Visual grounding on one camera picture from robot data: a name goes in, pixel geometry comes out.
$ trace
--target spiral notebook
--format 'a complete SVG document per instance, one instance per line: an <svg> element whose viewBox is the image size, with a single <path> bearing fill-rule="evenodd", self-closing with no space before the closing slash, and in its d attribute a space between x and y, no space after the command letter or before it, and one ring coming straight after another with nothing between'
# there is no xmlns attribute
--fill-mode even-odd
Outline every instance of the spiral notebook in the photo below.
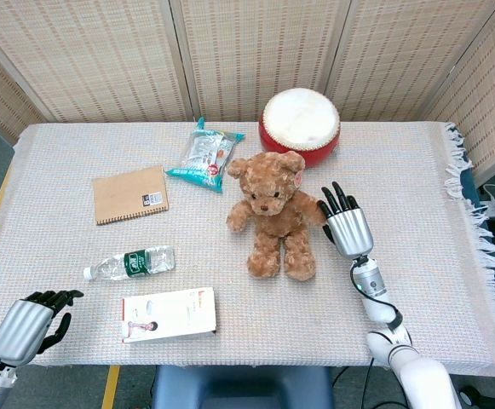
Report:
<svg viewBox="0 0 495 409"><path fill-rule="evenodd" d="M96 178L92 187L98 225L169 209L162 166Z"/></svg>

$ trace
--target drumhead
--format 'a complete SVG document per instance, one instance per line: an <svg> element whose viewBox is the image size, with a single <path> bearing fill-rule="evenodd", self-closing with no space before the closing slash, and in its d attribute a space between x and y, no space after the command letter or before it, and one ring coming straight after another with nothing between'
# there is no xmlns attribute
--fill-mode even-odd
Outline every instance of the drumhead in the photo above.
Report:
<svg viewBox="0 0 495 409"><path fill-rule="evenodd" d="M272 139L290 149L311 151L329 143L340 128L334 104L311 89L293 88L275 95L262 114Z"/></svg>

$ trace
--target drum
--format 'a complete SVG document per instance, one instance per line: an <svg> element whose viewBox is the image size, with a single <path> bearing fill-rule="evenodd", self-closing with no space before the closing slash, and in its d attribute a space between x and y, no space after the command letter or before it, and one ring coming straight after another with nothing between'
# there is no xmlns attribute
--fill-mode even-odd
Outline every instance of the drum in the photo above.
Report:
<svg viewBox="0 0 495 409"><path fill-rule="evenodd" d="M275 95L258 121L262 146L267 151L295 151L315 166L338 143L340 116L324 95L311 89L293 88Z"/></svg>

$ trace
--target green bottle label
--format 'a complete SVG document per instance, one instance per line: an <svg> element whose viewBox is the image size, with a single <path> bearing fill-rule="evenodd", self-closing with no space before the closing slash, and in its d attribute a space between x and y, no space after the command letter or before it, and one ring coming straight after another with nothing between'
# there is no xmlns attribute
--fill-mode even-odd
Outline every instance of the green bottle label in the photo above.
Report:
<svg viewBox="0 0 495 409"><path fill-rule="evenodd" d="M148 274L147 257L144 250L124 254L124 268L129 277Z"/></svg>

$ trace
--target notebook label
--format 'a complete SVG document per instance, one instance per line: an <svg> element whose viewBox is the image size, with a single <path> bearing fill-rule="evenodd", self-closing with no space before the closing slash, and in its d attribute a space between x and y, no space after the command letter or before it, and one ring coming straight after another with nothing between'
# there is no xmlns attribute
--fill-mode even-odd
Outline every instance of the notebook label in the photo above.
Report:
<svg viewBox="0 0 495 409"><path fill-rule="evenodd" d="M143 207L160 205L163 202L162 192L144 194L141 198L143 199Z"/></svg>
<svg viewBox="0 0 495 409"><path fill-rule="evenodd" d="M124 268L129 277L148 274L147 256L144 250L124 254Z"/></svg>

